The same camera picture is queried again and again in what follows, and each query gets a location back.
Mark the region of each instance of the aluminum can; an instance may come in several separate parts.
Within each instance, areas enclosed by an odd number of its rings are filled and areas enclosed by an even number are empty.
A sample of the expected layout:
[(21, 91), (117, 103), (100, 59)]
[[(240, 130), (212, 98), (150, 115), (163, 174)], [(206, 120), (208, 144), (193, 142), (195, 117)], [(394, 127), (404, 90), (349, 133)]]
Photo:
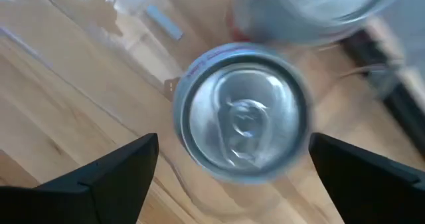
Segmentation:
[(322, 45), (359, 30), (394, 0), (231, 0), (236, 40)]
[(262, 183), (303, 150), (311, 126), (309, 92), (278, 53), (232, 43), (200, 56), (177, 85), (176, 133), (215, 177)]

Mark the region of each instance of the can lid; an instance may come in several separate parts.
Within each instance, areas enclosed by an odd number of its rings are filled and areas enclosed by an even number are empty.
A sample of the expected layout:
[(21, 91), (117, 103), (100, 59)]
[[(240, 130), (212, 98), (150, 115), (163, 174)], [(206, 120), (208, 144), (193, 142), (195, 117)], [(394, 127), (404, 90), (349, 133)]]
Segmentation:
[(189, 129), (198, 149), (220, 169), (259, 172), (297, 145), (300, 106), (285, 76), (258, 63), (236, 63), (196, 90)]

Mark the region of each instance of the can rim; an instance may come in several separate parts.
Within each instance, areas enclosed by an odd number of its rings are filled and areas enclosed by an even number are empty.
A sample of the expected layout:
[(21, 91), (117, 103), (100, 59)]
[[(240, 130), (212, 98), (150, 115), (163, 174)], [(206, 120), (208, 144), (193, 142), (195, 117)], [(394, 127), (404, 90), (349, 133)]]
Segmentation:
[(286, 7), (291, 7), (292, 9), (288, 9), (291, 11), (292, 15), (296, 15), (297, 17), (301, 17), (306, 22), (311, 23), (312, 25), (317, 25), (319, 27), (328, 27), (328, 26), (339, 26), (346, 25), (349, 23), (354, 23), (357, 21), (362, 21), (366, 19), (371, 14), (377, 13), (391, 4), (394, 0), (370, 0), (363, 4), (356, 11), (340, 16), (338, 18), (323, 21), (316, 18), (308, 17), (304, 12), (302, 12), (297, 5), (294, 5), (292, 0), (279, 0), (281, 4)]
[[(222, 53), (222, 55), (216, 55), (213, 58), (209, 57), (215, 54), (217, 51), (227, 49), (232, 51), (231, 53)], [(300, 108), (301, 118), (299, 125), (299, 134), (296, 138), (296, 143), (291, 147), (288, 154), (282, 156), (279, 160), (274, 161), (273, 165), (266, 169), (261, 169), (258, 172), (243, 172), (243, 171), (231, 171), (218, 167), (212, 163), (205, 155), (200, 151), (196, 145), (190, 131), (189, 122), (184, 123), (183, 120), (189, 120), (190, 104), (193, 97), (198, 90), (199, 86), (206, 80), (208, 76), (216, 72), (220, 68), (231, 65), (238, 62), (243, 62), (244, 59), (248, 59), (249, 62), (257, 60), (260, 64), (267, 64), (273, 66), (273, 68), (284, 75), (291, 82), (291, 88), (296, 94), (298, 102), (302, 105)], [(193, 75), (191, 73), (200, 62), (208, 62), (202, 70)], [(253, 45), (250, 43), (232, 43), (217, 47), (210, 50), (209, 52), (200, 56), (190, 67), (187, 75), (183, 78), (182, 83), (177, 85), (176, 89), (176, 103), (174, 108), (175, 115), (175, 128), (179, 135), (179, 138), (188, 151), (189, 155), (194, 159), (201, 167), (205, 168), (211, 175), (224, 181), (235, 181), (243, 183), (264, 183), (270, 179), (274, 179), (282, 174), (288, 166), (296, 160), (296, 158), (302, 153), (304, 147), (306, 147), (307, 136), (311, 132), (311, 112), (309, 110), (310, 95), (308, 90), (305, 88), (303, 78), (301, 74), (294, 68), (290, 63), (286, 62), (279, 54), (272, 52), (271, 50), (265, 49), (259, 45)]]

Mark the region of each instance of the wooden surface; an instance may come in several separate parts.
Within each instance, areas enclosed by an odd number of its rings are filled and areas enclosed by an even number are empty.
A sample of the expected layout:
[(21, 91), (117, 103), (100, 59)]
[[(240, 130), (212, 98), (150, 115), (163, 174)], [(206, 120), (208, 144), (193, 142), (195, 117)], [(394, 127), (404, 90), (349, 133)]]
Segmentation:
[[(85, 2), (63, 1), (70, 7)], [(157, 132), (191, 196), (160, 156), (139, 223), (342, 223), (307, 153), (276, 181), (234, 185), (204, 172), (174, 134), (172, 81), (197, 56), (230, 41), (228, 0), (147, 0), (180, 26), (179, 41), (142, 11), (136, 19), (95, 4), (97, 25), (113, 34), (105, 40), (87, 28), (93, 14), (84, 9), (73, 9), (77, 25), (48, 0), (0, 2), (6, 29), (0, 37), (0, 185), (36, 186)], [(276, 48), (301, 70), (315, 98), (353, 67), (339, 47)], [(315, 107), (315, 129), (425, 169), (373, 96), (364, 80), (344, 80)]]

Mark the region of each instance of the wood grain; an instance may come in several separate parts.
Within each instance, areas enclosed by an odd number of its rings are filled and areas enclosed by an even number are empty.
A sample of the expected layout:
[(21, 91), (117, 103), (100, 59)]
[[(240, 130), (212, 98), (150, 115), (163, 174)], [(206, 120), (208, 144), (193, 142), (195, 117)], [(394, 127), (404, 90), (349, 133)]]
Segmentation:
[[(0, 162), (7, 165), (0, 177), (21, 170), (23, 177), (8, 177), (6, 184), (16, 178), (32, 186), (27, 174), (42, 183), (157, 132), (163, 156), (138, 223), (342, 223), (307, 154), (274, 182), (236, 185), (212, 178), (176, 137), (167, 85), (175, 84), (197, 56), (229, 42), (228, 1), (147, 0), (180, 26), (185, 34), (179, 41), (142, 11), (133, 17), (114, 14), (100, 1), (65, 0), (77, 7), (74, 21), (47, 0), (2, 4), (8, 35), (0, 37), (0, 149), (7, 157), (0, 153)], [(86, 11), (87, 4), (97, 8)], [(94, 11), (97, 24), (113, 34), (111, 40), (87, 30), (85, 21)], [(275, 48), (300, 69), (315, 100), (339, 73), (353, 67), (339, 47)], [(344, 80), (317, 103), (315, 130), (425, 169), (373, 95), (361, 78)], [(364, 100), (371, 111), (357, 115), (363, 113), (357, 105)]]

